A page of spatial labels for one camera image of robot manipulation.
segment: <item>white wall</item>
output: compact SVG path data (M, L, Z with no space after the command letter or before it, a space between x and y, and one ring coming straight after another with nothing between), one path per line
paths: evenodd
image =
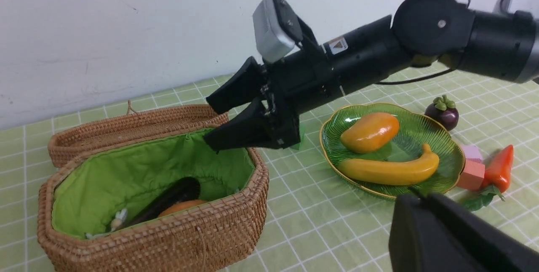
M402 2L288 1L320 42ZM259 2L0 0L0 129L236 71L257 56Z

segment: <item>green checkered tablecloth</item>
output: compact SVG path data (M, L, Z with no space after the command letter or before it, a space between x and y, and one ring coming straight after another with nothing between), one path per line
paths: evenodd
M391 80L443 70L407 69ZM133 99L137 111L204 103L229 76ZM515 146L512 185L477 212L518 241L539 247L539 86L513 85L456 71L417 84L370 86L301 116L301 149L262 150L271 172L268 218L256 251L229 271L391 271L387 241L393 204L350 187L326 163L318 142L323 122L342 106L387 102L423 112L434 97L457 102L461 120L453 138L477 145L488 157ZM127 103L61 115L0 132L0 270L52 271L36 240L37 193L56 169L46 145L56 132L81 123L123 115ZM240 109L231 111L234 116ZM458 188L449 195L462 193Z

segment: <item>eggplant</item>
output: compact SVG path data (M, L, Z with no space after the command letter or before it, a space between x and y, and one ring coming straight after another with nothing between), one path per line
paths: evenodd
M446 130L456 128L459 122L459 111L454 101L450 101L446 95L435 98L425 109L425 115L439 122Z
M184 177L168 187L142 211L135 215L129 222L124 223L118 228L124 229L156 219L159 214L170 208L175 203L198 199L200 196L200 182L194 177Z

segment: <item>gold rim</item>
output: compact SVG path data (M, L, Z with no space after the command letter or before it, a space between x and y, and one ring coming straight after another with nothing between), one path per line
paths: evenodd
M324 143L322 142L322 132L324 130L324 127L328 124L328 122L333 119L333 117L335 116L335 114L337 114L339 111L341 111L342 109L345 109L347 107L368 107L368 106L373 106L373 105L390 105L390 106L393 106L393 107L398 107L399 109L403 109L404 111L408 112L408 113L411 113L411 114L415 114L415 115L419 115L420 117L424 117L426 119L429 119L431 122L437 124L440 128L442 128L442 130L444 130L450 137L451 139L451 142L453 142L453 144L456 145L456 147L459 149L459 152L460 154L462 155L462 157L464 157L464 153L462 152L462 149L460 148L460 146L453 140L453 138L451 137L451 134L449 133L449 131L444 127L442 126L441 123L437 122L436 120L432 119L431 117L428 117L427 115L424 115L424 114L420 114L420 113L415 113L415 112L412 112L406 108L403 108L401 106L398 106L398 105L395 105L395 104L390 104L390 103L374 103L374 104L368 104L368 105L348 105L348 106L344 106L344 107L341 107L340 109L338 109L337 111L333 112L333 114L331 115L331 117L326 120L323 124L322 124L322 127L320 128L320 132L318 133L318 141L320 142L320 147L322 148L322 152L324 153L324 157L326 158L326 161L329 163L329 165L331 166L331 168L337 172L337 174L339 174L342 178L344 178L345 180L347 180L348 182L350 182L351 184L353 184L354 186L364 190L364 191L367 191L369 193L372 193L374 195L378 195L380 197L384 197L384 198L387 198L387 199L396 199L397 197L393 196L393 195L385 195L384 193L380 193L378 191L373 191L361 184L358 184L357 182L355 182L354 180L351 180L350 178L348 178L347 176L345 176L344 174L341 173L341 171L339 171L334 165L333 163L331 162L331 160L329 159L328 157L328 153L326 152L326 148L324 147ZM459 171L459 174L456 178L456 181L455 183L449 188L447 189L446 191L444 191L442 194L445 194L449 191L451 191L454 187L456 187L456 184L459 182L460 180L460 174L462 174L462 171L464 170L464 161L466 161L466 159L464 159L462 161L462 167L460 168L460 171Z

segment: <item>wicker basket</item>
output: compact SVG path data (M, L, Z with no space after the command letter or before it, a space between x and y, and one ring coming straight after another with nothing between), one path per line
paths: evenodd
M228 113L218 115L206 104L183 105L135 112L128 101L126 115L98 120L52 136L48 153L60 168L80 153L120 145L126 141L147 140L152 136L191 128L199 124L224 124Z
M115 118L101 128L125 132L123 119ZM147 139L217 126L198 123ZM142 134L131 136L132 140L81 153L41 187L37 238L57 271L215 271L254 251L266 220L269 184L267 167L254 149L248 149L255 166L253 174L246 187L234 195L94 240L79 240L56 231L52 227L54 190L89 157L138 143Z

